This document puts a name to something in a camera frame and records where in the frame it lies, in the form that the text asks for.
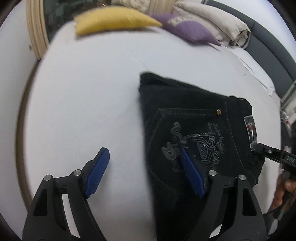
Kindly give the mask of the person's right hand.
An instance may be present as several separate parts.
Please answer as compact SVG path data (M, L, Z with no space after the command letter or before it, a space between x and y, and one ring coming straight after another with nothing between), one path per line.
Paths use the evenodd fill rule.
M283 203L283 196L285 192L291 193L292 197L287 204L287 210L289 210L295 201L295 180L286 179L284 180L284 173L281 173L277 180L276 191L274 192L273 201L270 208L272 210L278 208Z

